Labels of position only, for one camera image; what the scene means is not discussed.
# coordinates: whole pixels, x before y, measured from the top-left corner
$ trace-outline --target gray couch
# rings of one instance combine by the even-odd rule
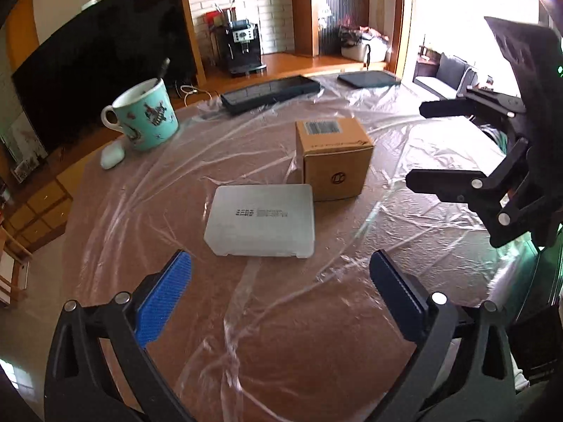
[[[417,76],[413,82],[440,100],[452,100],[463,94],[467,86],[477,85],[477,72],[466,61],[442,54],[436,77]]]

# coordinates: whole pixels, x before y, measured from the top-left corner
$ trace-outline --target black tv screen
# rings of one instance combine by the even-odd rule
[[[181,0],[101,0],[51,35],[12,75],[47,152],[92,131],[122,92],[171,60],[168,87],[191,83],[195,61]]]

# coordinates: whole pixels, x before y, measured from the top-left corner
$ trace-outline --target brown box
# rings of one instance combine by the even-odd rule
[[[297,121],[297,164],[315,201],[356,197],[364,187],[373,143],[356,119]]]

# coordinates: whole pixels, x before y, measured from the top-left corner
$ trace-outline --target window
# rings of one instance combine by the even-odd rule
[[[8,379],[12,381],[13,386],[16,389],[19,389],[20,387],[18,386],[18,381],[16,380],[16,374],[13,371],[12,364],[0,359],[0,366],[2,366],[2,368],[4,369],[4,372],[6,373],[6,376],[8,376]]]
[[[416,5],[426,47],[475,66],[480,82],[493,78],[495,91],[520,95],[512,68],[483,17],[537,24],[542,16],[539,0],[417,0]]]

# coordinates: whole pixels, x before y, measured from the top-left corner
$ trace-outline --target table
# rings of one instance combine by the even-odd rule
[[[132,291],[176,249],[191,254],[191,285],[147,350],[200,422],[363,420],[414,349],[370,281],[377,249],[455,303],[502,306],[512,296],[526,238],[492,249],[465,205],[404,183],[415,167],[488,174],[500,150],[463,117],[421,118],[406,85],[354,90],[334,75],[317,80],[318,95],[235,118],[219,100],[184,108],[166,144],[127,151],[108,172],[92,161],[75,199],[63,290],[83,306]],[[215,189],[296,181],[295,120],[333,117],[359,119],[375,149],[361,196],[315,204],[313,257],[213,255],[203,232]]]
[[[432,76],[435,77],[436,73],[438,73],[438,68],[440,67],[440,60],[436,59],[426,59],[422,56],[418,56],[417,64],[415,66],[415,75],[413,78],[417,76]]]

